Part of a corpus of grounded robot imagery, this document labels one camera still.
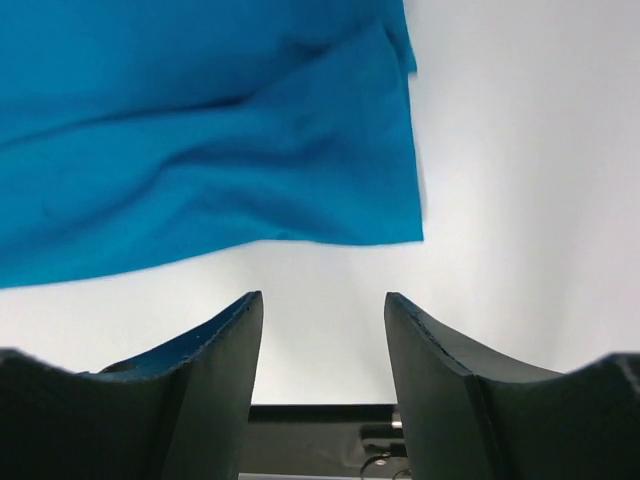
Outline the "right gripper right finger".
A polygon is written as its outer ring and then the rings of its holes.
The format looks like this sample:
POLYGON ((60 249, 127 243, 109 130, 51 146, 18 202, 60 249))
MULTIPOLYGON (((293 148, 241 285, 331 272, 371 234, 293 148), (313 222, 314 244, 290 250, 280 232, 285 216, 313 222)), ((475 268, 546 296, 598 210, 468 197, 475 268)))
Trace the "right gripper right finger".
POLYGON ((570 373, 499 353, 398 293, 384 320, 416 479, 635 479, 639 357, 570 373))

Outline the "blue t shirt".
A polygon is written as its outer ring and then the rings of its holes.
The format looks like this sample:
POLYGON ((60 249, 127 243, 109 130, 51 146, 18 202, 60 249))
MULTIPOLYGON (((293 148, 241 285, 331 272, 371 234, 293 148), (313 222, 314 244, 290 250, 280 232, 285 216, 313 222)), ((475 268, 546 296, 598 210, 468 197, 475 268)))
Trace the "blue t shirt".
POLYGON ((1 284, 423 237, 399 1, 5 1, 1 284))

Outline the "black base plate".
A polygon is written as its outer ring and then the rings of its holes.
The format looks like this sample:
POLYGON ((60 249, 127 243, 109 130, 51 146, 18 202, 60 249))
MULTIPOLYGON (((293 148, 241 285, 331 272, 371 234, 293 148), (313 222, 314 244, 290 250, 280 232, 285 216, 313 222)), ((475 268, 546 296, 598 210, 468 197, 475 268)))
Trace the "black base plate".
POLYGON ((409 479, 392 404, 255 405, 241 479, 409 479))

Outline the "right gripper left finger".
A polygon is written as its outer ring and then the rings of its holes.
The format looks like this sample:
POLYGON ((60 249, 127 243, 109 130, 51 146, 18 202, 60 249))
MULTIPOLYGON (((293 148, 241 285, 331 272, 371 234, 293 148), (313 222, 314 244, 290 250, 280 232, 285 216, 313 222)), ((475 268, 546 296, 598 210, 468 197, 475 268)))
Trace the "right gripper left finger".
POLYGON ((5 479, 235 479, 263 325, 250 292, 98 373, 1 353, 5 479))

